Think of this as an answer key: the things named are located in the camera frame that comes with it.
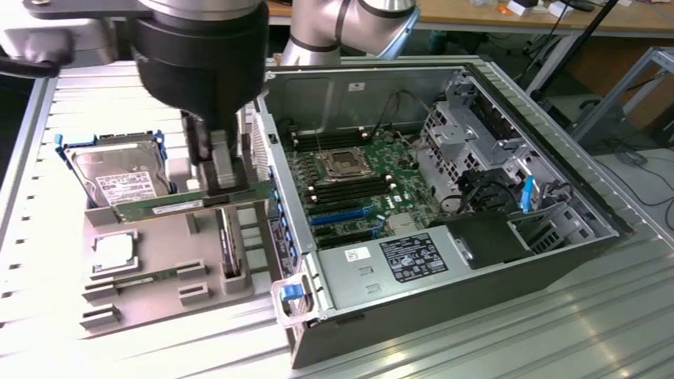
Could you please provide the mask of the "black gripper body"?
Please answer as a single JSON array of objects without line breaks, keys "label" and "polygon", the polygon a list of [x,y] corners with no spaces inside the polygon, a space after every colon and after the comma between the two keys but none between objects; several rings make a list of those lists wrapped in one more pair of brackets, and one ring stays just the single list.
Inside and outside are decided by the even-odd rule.
[{"label": "black gripper body", "polygon": [[209,130],[232,129],[236,111],[261,91],[268,7],[225,21],[154,13],[130,20],[141,83],[154,99]]}]

